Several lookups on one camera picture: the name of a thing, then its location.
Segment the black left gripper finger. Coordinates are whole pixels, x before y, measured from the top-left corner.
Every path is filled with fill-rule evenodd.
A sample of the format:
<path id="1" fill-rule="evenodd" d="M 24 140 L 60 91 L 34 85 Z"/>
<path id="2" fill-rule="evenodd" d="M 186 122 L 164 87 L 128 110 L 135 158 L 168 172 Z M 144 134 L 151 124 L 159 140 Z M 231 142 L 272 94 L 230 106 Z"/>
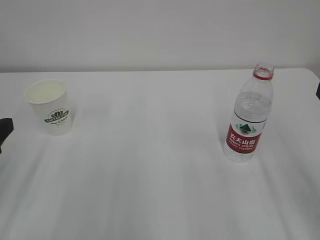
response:
<path id="1" fill-rule="evenodd" d="M 8 136 L 14 130 L 14 124 L 12 118 L 0 119 L 0 153 L 2 152 L 2 145 Z"/>

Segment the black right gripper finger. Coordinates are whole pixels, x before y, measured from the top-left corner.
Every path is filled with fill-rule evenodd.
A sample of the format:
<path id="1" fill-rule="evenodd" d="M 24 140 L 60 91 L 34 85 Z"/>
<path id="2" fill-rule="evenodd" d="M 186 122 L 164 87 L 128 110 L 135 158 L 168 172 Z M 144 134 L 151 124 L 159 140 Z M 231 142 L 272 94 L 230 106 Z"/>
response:
<path id="1" fill-rule="evenodd" d="M 320 100 L 320 83 L 318 84 L 317 90 L 316 90 L 316 96 Z"/>

